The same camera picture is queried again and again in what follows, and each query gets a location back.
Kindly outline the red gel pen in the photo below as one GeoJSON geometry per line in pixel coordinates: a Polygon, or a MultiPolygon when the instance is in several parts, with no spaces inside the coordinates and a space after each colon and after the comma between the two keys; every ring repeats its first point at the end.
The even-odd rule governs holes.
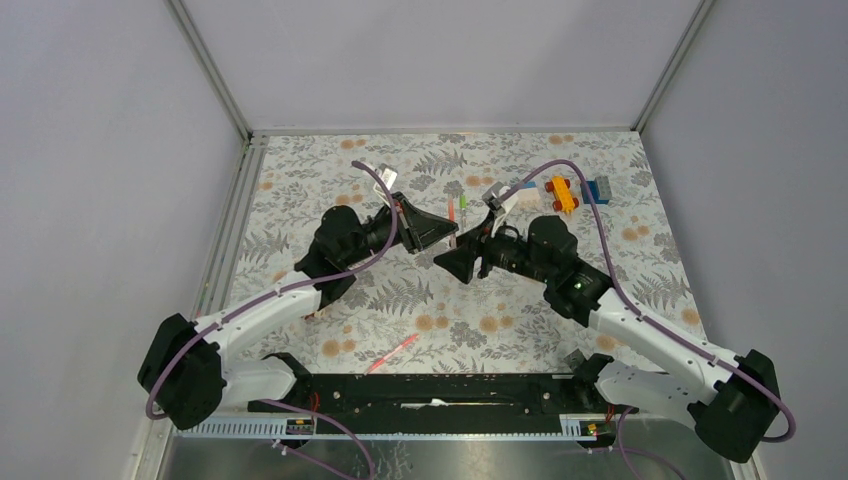
{"type": "MultiPolygon", "coordinates": [[[[451,222],[456,224],[456,212],[455,212],[455,203],[454,198],[452,196],[448,199],[448,218],[451,222]]],[[[457,247],[457,234],[456,230],[451,233],[449,237],[449,246],[451,249],[455,249],[457,247]]]]}

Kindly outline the white green marker pen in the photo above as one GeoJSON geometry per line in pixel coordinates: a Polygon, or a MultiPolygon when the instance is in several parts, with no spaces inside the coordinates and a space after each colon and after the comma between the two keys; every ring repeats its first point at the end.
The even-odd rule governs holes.
{"type": "Polygon", "coordinates": [[[467,229],[467,198],[464,194],[461,194],[459,197],[459,226],[460,230],[464,232],[467,229]]]}

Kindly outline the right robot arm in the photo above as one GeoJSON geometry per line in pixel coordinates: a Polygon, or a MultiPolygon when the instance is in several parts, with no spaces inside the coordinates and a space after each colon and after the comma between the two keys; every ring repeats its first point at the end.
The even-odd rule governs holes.
{"type": "Polygon", "coordinates": [[[701,340],[619,292],[613,279],[579,258],[577,239],[556,216],[534,219],[526,235],[492,218],[461,235],[434,262],[459,281],[499,268],[538,281],[559,315],[623,342],[658,366],[645,371],[603,354],[576,369],[575,402],[597,412],[608,403],[662,415],[692,429],[727,460],[745,463],[779,413],[772,360],[701,340]]]}

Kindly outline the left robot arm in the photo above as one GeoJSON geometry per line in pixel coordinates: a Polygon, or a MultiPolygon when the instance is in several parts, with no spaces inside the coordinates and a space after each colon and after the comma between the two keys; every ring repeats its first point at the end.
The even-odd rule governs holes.
{"type": "Polygon", "coordinates": [[[457,230],[456,222],[412,206],[400,192],[365,220],[348,206],[330,208],[306,256],[269,290],[195,320],[173,314],[160,323],[137,375],[151,418],[186,430],[222,407],[254,400],[301,409],[311,387],[281,356],[240,361],[238,355],[284,323],[340,299],[378,253],[395,245],[420,253],[457,230]]]}

